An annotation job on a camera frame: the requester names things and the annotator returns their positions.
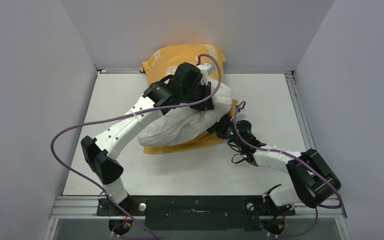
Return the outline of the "white pillow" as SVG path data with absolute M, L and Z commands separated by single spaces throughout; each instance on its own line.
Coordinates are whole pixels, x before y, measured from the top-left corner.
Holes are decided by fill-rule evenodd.
M 143 147 L 165 147 L 195 139 L 230 111 L 232 89 L 221 83 L 211 100 L 213 110 L 198 111 L 190 107 L 171 109 L 137 135 L 138 143 Z

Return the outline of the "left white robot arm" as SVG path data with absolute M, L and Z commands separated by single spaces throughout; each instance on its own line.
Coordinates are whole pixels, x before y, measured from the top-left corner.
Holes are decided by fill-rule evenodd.
M 123 167 L 116 161 L 121 151 L 150 123 L 164 116 L 171 106 L 198 102 L 196 110 L 213 109 L 209 76 L 213 63 L 181 63 L 174 74 L 152 83 L 127 112 L 127 117 L 95 137 L 81 142 L 84 159 L 112 198 L 109 208 L 123 215 L 129 208 L 129 194 L 122 181 Z

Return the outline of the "yellow and blue pillowcase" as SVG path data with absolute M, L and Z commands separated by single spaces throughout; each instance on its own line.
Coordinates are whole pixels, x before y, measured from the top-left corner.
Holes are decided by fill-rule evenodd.
M 148 60 L 142 62 L 139 72 L 147 77 L 147 83 L 150 85 L 161 80 L 167 75 L 173 75 L 178 66 L 182 63 L 196 64 L 196 57 L 203 55 L 201 61 L 204 63 L 212 63 L 216 61 L 220 70 L 215 70 L 209 77 L 211 82 L 211 90 L 214 91 L 218 81 L 225 84 L 224 63 L 226 57 L 223 52 L 213 44 L 181 44 L 163 47 L 154 52 Z M 228 115 L 232 115 L 237 100 L 232 98 L 232 105 Z M 167 153 L 182 152 L 194 149 L 202 149 L 212 147 L 223 143 L 224 140 L 218 138 L 214 133 L 206 132 L 200 134 L 195 139 L 174 146 L 162 147 L 144 147 L 143 152 L 149 155 L 159 155 Z

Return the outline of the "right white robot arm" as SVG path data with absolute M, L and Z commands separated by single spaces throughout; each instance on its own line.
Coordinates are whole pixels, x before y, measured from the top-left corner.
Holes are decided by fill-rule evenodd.
M 290 184 L 277 184 L 262 195 L 262 207 L 271 215 L 291 211 L 299 203 L 311 209 L 325 208 L 324 201 L 342 187 L 317 150 L 284 151 L 270 147 L 253 135 L 252 124 L 247 120 L 234 121 L 224 115 L 208 132 L 226 140 L 242 161 L 289 175 Z

